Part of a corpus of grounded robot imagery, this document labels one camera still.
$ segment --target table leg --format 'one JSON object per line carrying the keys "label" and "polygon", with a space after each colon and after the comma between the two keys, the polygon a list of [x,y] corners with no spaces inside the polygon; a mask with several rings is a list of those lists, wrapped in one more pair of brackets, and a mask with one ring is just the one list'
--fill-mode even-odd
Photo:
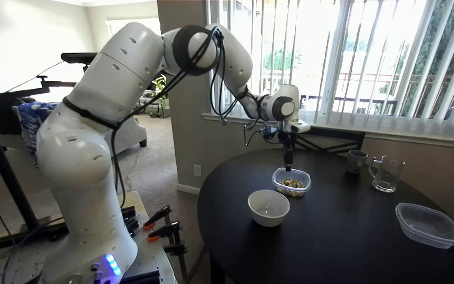
{"label": "table leg", "polygon": [[211,284],[225,284],[225,272],[212,256],[209,257],[211,269]]}

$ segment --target blue patterned cloth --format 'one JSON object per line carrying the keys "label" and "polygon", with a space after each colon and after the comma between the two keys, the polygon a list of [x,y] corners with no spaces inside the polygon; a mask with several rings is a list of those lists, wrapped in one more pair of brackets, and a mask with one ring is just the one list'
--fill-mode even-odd
{"label": "blue patterned cloth", "polygon": [[[18,106],[22,137],[35,162],[37,162],[36,134],[38,134],[41,124],[57,105],[58,103],[32,102]],[[29,133],[29,139],[25,137],[26,133]]]}

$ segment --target mug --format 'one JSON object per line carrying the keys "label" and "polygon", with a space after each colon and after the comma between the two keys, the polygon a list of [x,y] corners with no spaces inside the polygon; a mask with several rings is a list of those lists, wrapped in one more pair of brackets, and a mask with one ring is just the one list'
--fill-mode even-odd
{"label": "mug", "polygon": [[351,150],[348,152],[348,163],[346,166],[346,171],[358,174],[360,169],[365,165],[367,160],[367,153],[359,150]]}
{"label": "mug", "polygon": [[[380,168],[376,174],[372,172],[372,166],[375,163],[380,164]],[[369,165],[369,172],[374,178],[372,181],[373,187],[382,192],[395,192],[404,165],[405,162],[398,162],[396,159],[392,159],[386,155],[381,157],[380,160],[372,158],[371,164]]]}

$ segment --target wall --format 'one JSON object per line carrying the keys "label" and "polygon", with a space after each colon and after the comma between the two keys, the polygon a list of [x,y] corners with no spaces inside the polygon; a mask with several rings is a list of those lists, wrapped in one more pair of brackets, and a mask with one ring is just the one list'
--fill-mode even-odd
{"label": "wall", "polygon": [[[159,1],[158,8],[162,32],[187,24],[206,24],[203,2]],[[245,147],[241,124],[222,126],[218,121],[204,120],[201,114],[209,110],[207,93],[207,76],[200,76],[185,78],[169,95],[178,180],[182,185],[200,187],[225,160],[271,147],[260,139]],[[388,154],[406,161],[402,178],[454,218],[454,148],[366,138],[363,150],[371,157]],[[202,166],[202,177],[194,176],[193,164]]]}
{"label": "wall", "polygon": [[[0,92],[61,61],[62,52],[93,52],[85,7],[51,0],[0,0]],[[73,81],[76,64],[54,67],[50,79]],[[20,89],[38,88],[38,80]]]}
{"label": "wall", "polygon": [[157,1],[87,7],[96,50],[99,51],[111,38],[106,20],[157,18]]}

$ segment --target gray mug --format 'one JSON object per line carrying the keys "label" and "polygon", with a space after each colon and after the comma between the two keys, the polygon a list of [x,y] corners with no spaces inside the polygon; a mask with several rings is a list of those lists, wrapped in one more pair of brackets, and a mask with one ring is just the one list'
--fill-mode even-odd
{"label": "gray mug", "polygon": [[348,152],[348,165],[346,170],[351,173],[360,173],[360,169],[367,160],[367,153],[359,150],[351,150]]}

